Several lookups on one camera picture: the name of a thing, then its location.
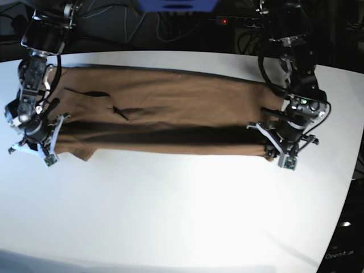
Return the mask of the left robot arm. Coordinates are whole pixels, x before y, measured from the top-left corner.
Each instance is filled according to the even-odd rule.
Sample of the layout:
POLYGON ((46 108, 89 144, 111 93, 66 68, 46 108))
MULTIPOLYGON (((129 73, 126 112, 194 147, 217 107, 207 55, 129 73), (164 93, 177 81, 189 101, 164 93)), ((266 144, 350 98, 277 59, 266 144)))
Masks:
POLYGON ((263 107, 261 111, 273 120, 252 122, 247 128, 267 139, 267 158, 278 158, 280 168, 295 170, 299 153, 311 143, 319 144, 311 131, 326 121, 332 106, 315 75, 316 63, 308 40, 311 25, 301 2, 257 1, 257 12, 263 27, 259 71, 273 94, 288 105, 282 111, 263 107), (274 43, 283 49, 279 61, 286 73, 285 86, 274 84, 264 67, 265 55, 274 43))

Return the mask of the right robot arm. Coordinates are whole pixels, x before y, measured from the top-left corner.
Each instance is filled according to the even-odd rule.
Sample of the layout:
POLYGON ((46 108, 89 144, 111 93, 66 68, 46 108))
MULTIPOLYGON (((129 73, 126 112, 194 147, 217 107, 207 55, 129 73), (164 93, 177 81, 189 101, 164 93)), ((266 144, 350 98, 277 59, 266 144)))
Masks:
POLYGON ((29 55, 18 67, 18 95, 5 106, 7 123, 23 138, 9 148, 9 153, 22 151, 36 155, 50 167, 59 160, 55 146, 67 115, 48 119, 60 102, 49 97, 60 80, 61 54, 82 2, 24 1, 24 4, 34 9, 21 40, 29 55))

